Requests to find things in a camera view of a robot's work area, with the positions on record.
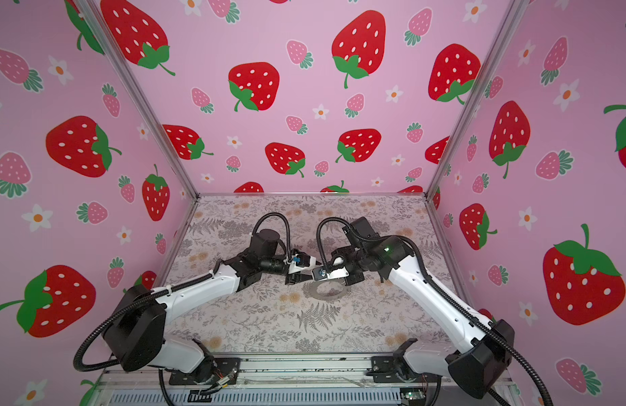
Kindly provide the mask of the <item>aluminium front rail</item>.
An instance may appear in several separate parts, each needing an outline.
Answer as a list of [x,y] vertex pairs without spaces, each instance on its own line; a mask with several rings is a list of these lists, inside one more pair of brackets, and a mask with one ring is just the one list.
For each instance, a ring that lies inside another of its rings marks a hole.
[[[429,378],[419,383],[375,382],[367,373],[372,369],[371,358],[386,353],[266,353],[266,354],[219,354],[216,356],[239,358],[240,367],[236,381],[224,389],[283,389],[314,387],[427,387]],[[124,372],[111,368],[101,376],[101,387],[107,389],[159,388],[158,370],[145,367],[136,372]]]

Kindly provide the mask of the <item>aluminium corner post left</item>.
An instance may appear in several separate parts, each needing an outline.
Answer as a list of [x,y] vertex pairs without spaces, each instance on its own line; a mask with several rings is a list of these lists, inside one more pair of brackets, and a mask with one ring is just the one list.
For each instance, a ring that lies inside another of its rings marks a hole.
[[143,118],[144,123],[150,129],[155,139],[155,143],[161,149],[169,166],[172,168],[172,171],[177,176],[189,198],[192,201],[197,201],[199,198],[199,192],[194,187],[194,184],[182,165],[180,158],[177,156],[177,153],[173,150],[172,143],[163,129],[159,118],[155,115],[151,104],[145,96],[142,86],[139,84],[128,66],[128,60],[125,59],[122,52],[118,48],[118,45],[116,45],[115,38],[106,27],[106,22],[100,12],[100,1],[79,0],[77,1],[77,4],[83,11],[84,18],[88,26],[91,28],[94,36],[101,44],[106,57],[109,59],[113,69],[116,71],[117,76],[123,83],[126,92],[133,101],[133,104],[135,108],[137,108],[141,118]]

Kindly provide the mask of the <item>aluminium corner post right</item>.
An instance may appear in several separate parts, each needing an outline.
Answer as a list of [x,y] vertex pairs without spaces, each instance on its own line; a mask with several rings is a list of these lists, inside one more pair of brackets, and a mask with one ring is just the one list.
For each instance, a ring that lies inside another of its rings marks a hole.
[[485,86],[495,74],[502,56],[505,54],[509,43],[513,39],[514,34],[522,21],[529,3],[530,2],[528,0],[515,0],[510,2],[498,29],[497,35],[494,37],[488,54],[482,62],[480,74],[475,80],[474,86],[469,91],[469,97],[466,99],[465,106],[458,115],[458,120],[453,128],[453,133],[451,133],[449,137],[447,147],[441,157],[436,174],[431,180],[428,191],[426,191],[427,202],[431,203],[431,200],[436,194],[436,190],[439,188],[441,181],[446,174],[448,165],[451,163],[451,160],[453,159],[456,150],[458,150],[463,136],[467,132],[468,126],[475,115],[475,110],[480,105],[484,95]]

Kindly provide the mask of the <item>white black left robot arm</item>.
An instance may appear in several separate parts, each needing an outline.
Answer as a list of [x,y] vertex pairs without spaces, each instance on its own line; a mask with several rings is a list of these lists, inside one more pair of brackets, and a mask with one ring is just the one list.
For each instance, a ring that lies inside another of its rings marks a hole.
[[312,279],[319,262],[299,250],[278,255],[284,247],[279,233],[263,229],[252,235],[250,246],[235,257],[218,262],[215,269],[201,277],[176,286],[130,289],[116,311],[148,298],[149,301],[118,317],[106,328],[103,338],[126,372],[143,367],[176,370],[204,382],[213,374],[214,358],[200,341],[184,340],[165,334],[173,320],[210,301],[236,294],[258,283],[265,273],[284,275],[285,284]]

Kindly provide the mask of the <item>aluminium corner post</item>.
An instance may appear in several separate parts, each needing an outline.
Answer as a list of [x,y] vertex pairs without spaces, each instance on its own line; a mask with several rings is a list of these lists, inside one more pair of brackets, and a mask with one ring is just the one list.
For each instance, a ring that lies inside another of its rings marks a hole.
[[137,108],[141,118],[143,118],[144,123],[150,129],[155,139],[155,143],[161,149],[169,166],[172,168],[172,171],[177,176],[189,198],[192,201],[197,201],[199,198],[199,192],[194,187],[194,184],[182,165],[180,158],[177,156],[177,153],[173,150],[172,143],[163,129],[159,118],[155,115],[151,104],[145,96],[142,86],[139,84],[128,66],[128,60],[125,59],[122,52],[118,48],[118,45],[116,45],[115,38],[106,27],[106,22],[100,12],[100,1],[79,0],[77,1],[77,4],[83,11],[84,18],[88,26],[91,28],[94,36],[101,44],[106,57],[109,59],[113,69],[116,71],[117,76],[123,83],[126,92],[133,101],[133,104],[135,108]]
[[469,91],[469,97],[466,99],[465,106],[458,115],[458,120],[453,128],[453,133],[451,133],[449,137],[447,147],[441,157],[436,174],[431,180],[428,191],[426,191],[427,202],[431,203],[431,200],[436,194],[436,190],[439,188],[441,181],[446,174],[448,165],[451,163],[451,160],[453,159],[456,150],[458,150],[463,136],[467,132],[468,126],[475,115],[475,110],[480,105],[484,95],[485,86],[495,74],[502,56],[505,54],[509,43],[513,39],[514,34],[522,21],[529,3],[530,2],[528,0],[515,0],[510,2],[498,29],[497,35],[494,37],[488,54],[482,62],[480,74],[475,80],[474,86]]

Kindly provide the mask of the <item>clear acrylic keyring holder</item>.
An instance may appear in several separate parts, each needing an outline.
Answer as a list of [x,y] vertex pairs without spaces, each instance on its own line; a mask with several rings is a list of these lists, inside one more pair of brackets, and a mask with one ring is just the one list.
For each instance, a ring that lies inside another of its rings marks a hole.
[[338,280],[317,281],[305,283],[303,292],[304,296],[310,299],[334,302],[348,296],[351,288],[341,284]]

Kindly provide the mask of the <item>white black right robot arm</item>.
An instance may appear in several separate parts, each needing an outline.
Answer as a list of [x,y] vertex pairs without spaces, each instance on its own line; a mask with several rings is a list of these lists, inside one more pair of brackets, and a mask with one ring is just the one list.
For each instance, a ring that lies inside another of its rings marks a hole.
[[328,272],[346,272],[355,284],[365,272],[402,289],[446,333],[447,348],[432,347],[415,339],[402,344],[383,376],[414,382],[423,375],[449,377],[474,399],[491,396],[507,400],[494,388],[513,359],[515,331],[504,320],[494,320],[470,308],[426,269],[419,249],[402,236],[380,236],[366,218],[343,223],[349,245],[337,249],[326,265]]

